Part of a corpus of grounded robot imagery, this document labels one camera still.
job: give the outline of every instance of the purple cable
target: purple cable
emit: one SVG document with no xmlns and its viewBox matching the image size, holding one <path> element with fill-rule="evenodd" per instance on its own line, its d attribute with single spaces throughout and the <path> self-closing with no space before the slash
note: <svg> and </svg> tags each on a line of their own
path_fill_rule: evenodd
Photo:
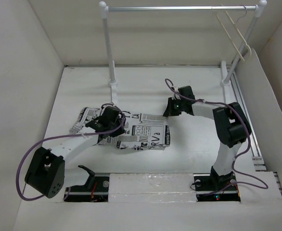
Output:
<svg viewBox="0 0 282 231">
<path fill-rule="evenodd" d="M 65 195 L 65 197 L 63 198 L 63 200 L 66 200 L 68 198 L 68 195 L 70 193 L 71 187 L 68 188 L 67 194 Z"/>
<path fill-rule="evenodd" d="M 120 112 L 121 112 L 121 115 L 123 117 L 122 122 L 121 122 L 121 124 L 117 128 L 115 128 L 113 130 L 104 131 L 104 132 L 94 132 L 94 133 L 69 134 L 69 135 L 62 135 L 62 136 L 53 136 L 53 137 L 42 139 L 42 140 L 36 142 L 32 147 L 30 147 L 29 150 L 24 155 L 24 157 L 22 157 L 22 159 L 20 161 L 20 164 L 18 166 L 18 169 L 17 169 L 17 173 L 16 173 L 16 189 L 17 189 L 17 192 L 18 192 L 18 195 L 20 196 L 20 198 L 25 200 L 25 201 L 35 201 L 35 200 L 37 200 L 39 198 L 42 198 L 44 196 L 44 195 L 41 195 L 41 196 L 37 196 L 37 197 L 34 197 L 34 198 L 26 198 L 25 196 L 23 196 L 23 194 L 21 192 L 21 189 L 20 189 L 19 178 L 20 178 L 21 167 L 24 164 L 26 158 L 29 156 L 29 154 L 31 153 L 31 151 L 33 151 L 34 148 L 36 148 L 38 145 L 40 145 L 41 143 L 43 143 L 45 141 L 50 141 L 50 140 L 55 140 L 55 139 L 60 139 L 60 138 L 80 137 L 80 136 L 93 136 L 93 135 L 105 135 L 105 134 L 110 134 L 112 132 L 115 132 L 118 129 L 120 129 L 120 127 L 123 127 L 125 125 L 125 121 L 126 121 L 125 115 L 124 115 L 124 113 L 122 111 L 120 111 Z"/>
<path fill-rule="evenodd" d="M 218 192 L 220 192 L 220 191 L 223 191 L 223 190 L 225 190 L 226 188 L 228 188 L 228 187 L 230 187 L 230 186 L 234 186 L 234 185 L 236 185 L 236 184 L 247 184 L 247 185 L 251 185 L 251 186 L 254 186 L 254 187 L 257 187 L 257 188 L 260 188 L 260 189 L 268 189 L 268 188 L 269 188 L 268 185 L 267 185 L 263 180 L 261 180 L 260 178 L 257 178 L 257 177 L 255 177 L 255 176 L 253 176 L 253 175 L 248 174 L 248 173 L 240 172 L 240 171 L 238 171 L 238 170 L 235 169 L 235 161 L 236 161 L 236 159 L 237 159 L 238 157 L 240 157 L 241 155 L 244 155 L 245 153 L 247 153 L 247 152 L 249 151 L 249 149 L 251 148 L 251 139 L 250 139 L 250 135 L 249 135 L 249 131 L 248 131 L 248 129 L 247 129 L 247 126 L 246 126 L 246 124 L 244 123 L 244 121 L 242 120 L 242 118 L 240 117 L 240 115 L 235 111 L 235 109 L 232 108 L 230 105 L 228 105 L 228 104 L 226 104 L 226 103 L 222 103 L 222 102 L 209 102 L 209 101 L 205 101 L 205 100 L 194 100 L 194 99 L 187 98 L 187 97 L 185 97 L 185 96 L 179 94 L 178 92 L 176 92 L 176 91 L 172 88 L 174 85 L 173 85 L 173 82 L 172 82 L 170 79 L 166 78 L 166 79 L 165 79 L 165 83 L 166 83 L 166 85 L 168 86 L 168 88 L 169 88 L 174 94 L 180 96 L 180 97 L 183 98 L 183 99 L 186 99 L 186 100 L 189 100 L 189 101 L 192 101 L 192 102 L 195 102 L 195 103 L 206 103 L 206 104 L 211 104 L 211 105 L 220 104 L 220 105 L 223 105 L 223 106 L 229 108 L 229 109 L 232 111 L 232 113 L 234 113 L 234 114 L 236 115 L 236 117 L 238 118 L 238 120 L 240 121 L 241 125 L 243 126 L 243 128 L 244 128 L 244 130 L 245 130 L 245 133 L 246 133 L 246 136 L 247 136 L 247 140 L 248 140 L 248 146 L 247 146 L 246 150 L 244 150 L 243 152 L 241 152 L 241 153 L 239 153 L 239 154 L 237 154 L 237 155 L 235 156 L 234 161 L 233 161 L 233 163 L 232 163 L 232 170 L 233 170 L 234 172 L 238 173 L 238 174 L 242 174 L 242 175 L 244 175 L 244 176 L 252 177 L 252 178 L 254 178 L 254 179 L 256 179 L 256 180 L 262 182 L 262 183 L 265 185 L 265 186 L 259 186 L 259 185 L 252 184 L 252 183 L 248 183 L 248 182 L 235 181 L 234 183 L 228 184 L 228 185 L 227 185 L 226 187 L 224 187 L 223 189 L 220 189 L 220 190 L 215 191 L 215 192 L 210 192 L 210 193 L 207 193 L 207 194 L 205 194 L 205 195 L 213 195 L 213 194 L 216 194 L 216 193 L 218 193 Z"/>
</svg>

